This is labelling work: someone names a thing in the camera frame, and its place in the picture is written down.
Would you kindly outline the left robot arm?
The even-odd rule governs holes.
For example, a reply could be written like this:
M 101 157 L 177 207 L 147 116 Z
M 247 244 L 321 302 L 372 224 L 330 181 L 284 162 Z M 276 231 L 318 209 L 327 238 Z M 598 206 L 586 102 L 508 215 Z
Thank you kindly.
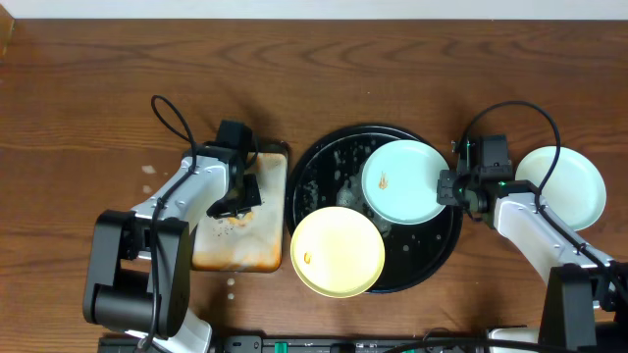
M 206 352 L 212 329 L 188 307 L 193 235 L 204 217 L 245 214 L 260 204 L 246 174 L 252 130 L 223 121 L 214 141 L 193 143 L 178 171 L 127 212 L 96 220 L 82 313 L 91 324 L 137 338 L 146 352 Z

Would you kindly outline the mint plate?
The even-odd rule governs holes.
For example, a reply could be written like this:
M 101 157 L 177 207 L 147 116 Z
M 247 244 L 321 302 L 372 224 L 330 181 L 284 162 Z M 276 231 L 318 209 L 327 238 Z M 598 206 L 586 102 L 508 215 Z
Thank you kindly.
M 519 163 L 515 178 L 539 186 L 554 154 L 554 146 L 530 152 Z M 606 188 L 599 170 L 584 155 L 565 147 L 560 149 L 558 162 L 542 194 L 551 209 L 574 230 L 592 226 L 606 204 Z
M 440 172 L 447 168 L 441 153 L 426 143 L 386 143 L 373 152 L 362 170 L 364 199 L 391 223 L 426 223 L 445 208 L 437 201 L 437 183 Z

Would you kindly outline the green and yellow sponge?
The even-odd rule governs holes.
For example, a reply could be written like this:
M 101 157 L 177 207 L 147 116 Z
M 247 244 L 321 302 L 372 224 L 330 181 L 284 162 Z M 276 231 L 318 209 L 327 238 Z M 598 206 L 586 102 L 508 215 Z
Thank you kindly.
M 228 217 L 227 221 L 234 227 L 247 227 L 254 220 L 254 213 L 248 212 L 245 214 L 238 214 L 235 217 Z

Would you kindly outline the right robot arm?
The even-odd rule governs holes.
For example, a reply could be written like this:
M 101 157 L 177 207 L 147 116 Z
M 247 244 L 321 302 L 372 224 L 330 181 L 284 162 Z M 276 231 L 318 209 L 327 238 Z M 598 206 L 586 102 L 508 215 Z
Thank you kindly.
M 626 351 L 627 265 L 580 237 L 539 187 L 515 180 L 505 136 L 464 137 L 453 151 L 458 164 L 441 171 L 438 202 L 508 239 L 547 285 L 540 326 L 493 328 L 486 351 Z

